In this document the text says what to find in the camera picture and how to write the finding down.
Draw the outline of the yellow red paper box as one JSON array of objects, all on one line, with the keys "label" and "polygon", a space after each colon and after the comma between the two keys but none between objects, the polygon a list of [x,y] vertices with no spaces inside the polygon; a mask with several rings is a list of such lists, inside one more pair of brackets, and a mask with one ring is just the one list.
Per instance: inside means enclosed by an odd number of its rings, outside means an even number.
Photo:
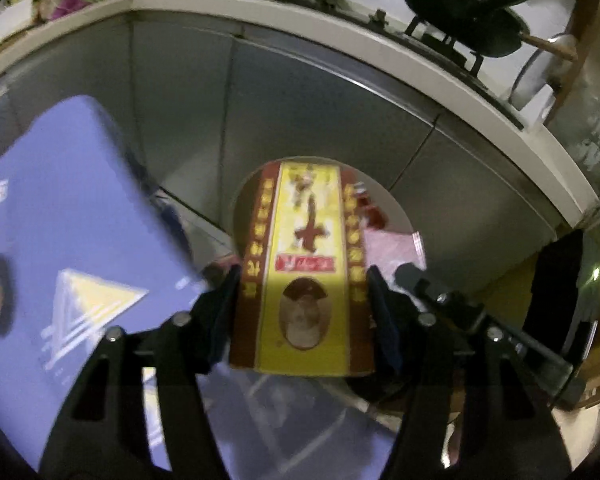
[{"label": "yellow red paper box", "polygon": [[228,362],[270,375],[374,369],[354,171],[276,160],[260,171]]}]

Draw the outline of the round metal trash bin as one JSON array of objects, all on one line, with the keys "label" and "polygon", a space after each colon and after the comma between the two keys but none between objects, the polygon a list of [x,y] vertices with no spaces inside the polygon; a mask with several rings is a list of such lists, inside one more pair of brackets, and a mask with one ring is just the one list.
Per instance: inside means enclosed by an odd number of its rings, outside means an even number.
[{"label": "round metal trash bin", "polygon": [[361,316],[370,266],[386,285],[400,264],[423,266],[419,236],[389,230],[373,199],[358,172],[336,162],[281,159],[256,170],[233,211],[238,314],[309,326]]}]

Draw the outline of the blue printed table cloth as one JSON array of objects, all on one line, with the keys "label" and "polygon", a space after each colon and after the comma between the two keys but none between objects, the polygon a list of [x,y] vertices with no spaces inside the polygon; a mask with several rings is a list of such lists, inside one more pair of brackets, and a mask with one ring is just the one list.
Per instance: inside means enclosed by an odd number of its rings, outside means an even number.
[{"label": "blue printed table cloth", "polygon": [[[46,110],[0,158],[0,429],[31,467],[105,330],[151,330],[206,284],[88,96]],[[198,380],[236,479],[375,479],[392,435],[311,379],[225,364]]]}]

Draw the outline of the kitchen counter cabinet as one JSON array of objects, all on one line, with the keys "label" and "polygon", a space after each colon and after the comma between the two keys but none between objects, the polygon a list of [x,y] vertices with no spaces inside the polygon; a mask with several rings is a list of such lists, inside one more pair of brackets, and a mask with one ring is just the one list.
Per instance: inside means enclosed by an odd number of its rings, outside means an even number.
[{"label": "kitchen counter cabinet", "polygon": [[0,52],[0,155],[86,94],[161,186],[222,229],[262,164],[362,170],[422,233],[430,266],[478,292],[576,226],[596,193],[543,127],[521,128],[428,58],[271,0],[107,0]]}]

